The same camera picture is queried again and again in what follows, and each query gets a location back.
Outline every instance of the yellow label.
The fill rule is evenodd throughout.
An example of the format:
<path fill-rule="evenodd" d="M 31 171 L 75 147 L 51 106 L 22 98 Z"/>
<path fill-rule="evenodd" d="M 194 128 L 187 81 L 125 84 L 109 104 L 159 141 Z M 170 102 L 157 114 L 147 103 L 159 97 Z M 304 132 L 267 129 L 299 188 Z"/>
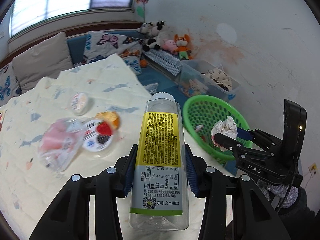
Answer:
<path fill-rule="evenodd" d="M 147 112 L 143 116 L 137 165 L 181 167 L 178 116 Z"/>

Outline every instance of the white blanket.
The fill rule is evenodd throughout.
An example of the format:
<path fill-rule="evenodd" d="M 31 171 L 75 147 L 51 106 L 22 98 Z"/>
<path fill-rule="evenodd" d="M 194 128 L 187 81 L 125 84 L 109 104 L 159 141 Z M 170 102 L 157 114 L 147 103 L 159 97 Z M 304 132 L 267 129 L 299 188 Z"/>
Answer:
<path fill-rule="evenodd" d="M 73 94 L 84 91 L 94 100 L 84 117 L 94 117 L 106 110 L 121 117 L 118 141 L 104 157 L 93 158 L 81 148 L 70 166 L 56 174 L 41 165 L 37 147 L 41 135 L 57 119 L 75 117 L 67 108 Z M 12 98 L 0 110 L 7 110 L 0 132 L 0 210 L 21 240 L 27 240 L 56 194 L 75 173 L 84 178 L 99 174 L 116 160 L 128 155 L 139 133 L 146 102 L 150 94 L 135 74 L 117 55 L 88 65 L 62 71 L 57 79 L 42 78 L 27 93 Z M 204 152 L 184 131 L 185 142 L 195 155 L 208 165 L 230 175 Z M 197 239 L 203 216 L 204 199 L 197 199 L 189 189 L 190 226 L 184 231 L 150 232 L 131 228 L 128 224 L 131 195 L 118 199 L 118 212 L 123 237 L 127 239 Z M 94 201 L 90 202 L 90 239 L 94 236 Z M 232 219 L 228 209 L 227 222 Z"/>

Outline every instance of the cow plush toy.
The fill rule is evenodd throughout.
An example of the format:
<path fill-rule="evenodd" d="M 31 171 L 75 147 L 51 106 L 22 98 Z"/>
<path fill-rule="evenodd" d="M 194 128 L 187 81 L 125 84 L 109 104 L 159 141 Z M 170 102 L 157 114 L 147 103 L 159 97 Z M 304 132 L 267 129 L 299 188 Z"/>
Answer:
<path fill-rule="evenodd" d="M 150 31 L 150 34 L 154 35 L 154 37 L 151 39 L 147 39 L 142 49 L 144 51 L 149 51 L 150 49 L 161 49 L 162 45 L 164 44 L 163 40 L 168 39 L 167 30 L 168 26 L 165 21 L 157 22 Z"/>
<path fill-rule="evenodd" d="M 143 23 L 140 28 L 137 29 L 138 33 L 147 34 L 154 27 L 153 22 Z"/>

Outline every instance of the white container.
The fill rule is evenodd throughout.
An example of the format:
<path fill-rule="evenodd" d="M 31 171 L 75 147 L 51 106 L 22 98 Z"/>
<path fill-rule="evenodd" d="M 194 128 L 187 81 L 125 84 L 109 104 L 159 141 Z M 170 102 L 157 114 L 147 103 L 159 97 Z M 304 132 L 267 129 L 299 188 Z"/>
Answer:
<path fill-rule="evenodd" d="M 195 95 L 210 95 L 226 102 L 232 100 L 240 88 L 240 84 L 229 77 L 232 82 L 232 90 L 226 91 L 216 82 L 202 73 L 213 70 L 215 67 L 200 59 L 184 60 L 179 80 L 179 90 L 187 97 Z"/>
<path fill-rule="evenodd" d="M 90 98 L 84 92 L 76 93 L 70 100 L 70 109 L 75 115 L 83 115 L 89 110 Z"/>
<path fill-rule="evenodd" d="M 129 224 L 152 231 L 189 226 L 188 180 L 180 105 L 154 94 L 143 116 Z"/>
<path fill-rule="evenodd" d="M 109 131 L 107 134 L 100 134 L 97 131 L 99 124 L 104 123 L 108 126 Z M 84 127 L 86 128 L 85 136 L 83 138 L 82 147 L 89 152 L 99 152 L 110 147 L 114 141 L 115 131 L 112 126 L 99 118 L 90 118 L 85 121 Z"/>

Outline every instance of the pillow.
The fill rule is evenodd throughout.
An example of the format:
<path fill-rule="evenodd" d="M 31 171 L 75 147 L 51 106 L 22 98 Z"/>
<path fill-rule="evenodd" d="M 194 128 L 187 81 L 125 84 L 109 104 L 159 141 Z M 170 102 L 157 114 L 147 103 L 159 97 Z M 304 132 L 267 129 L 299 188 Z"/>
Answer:
<path fill-rule="evenodd" d="M 142 73 L 140 57 L 143 40 L 119 34 L 89 31 L 82 64 L 96 62 L 116 53 L 136 75 Z"/>
<path fill-rule="evenodd" d="M 10 98 L 20 95 L 21 88 L 10 62 L 0 69 L 0 106 L 5 105 Z"/>
<path fill-rule="evenodd" d="M 31 47 L 12 62 L 22 93 L 33 89 L 43 77 L 57 78 L 60 71 L 73 68 L 64 32 Z"/>

